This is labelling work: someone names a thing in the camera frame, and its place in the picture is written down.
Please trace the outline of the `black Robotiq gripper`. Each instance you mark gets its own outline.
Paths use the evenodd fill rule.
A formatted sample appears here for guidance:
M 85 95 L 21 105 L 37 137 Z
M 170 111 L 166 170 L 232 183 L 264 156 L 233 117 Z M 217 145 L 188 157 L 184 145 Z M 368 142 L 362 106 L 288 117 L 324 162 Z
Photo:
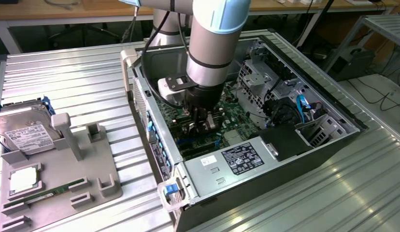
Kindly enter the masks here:
M 185 109 L 192 114 L 194 110 L 210 111 L 220 101 L 224 84 L 212 87 L 193 86 L 185 90 Z

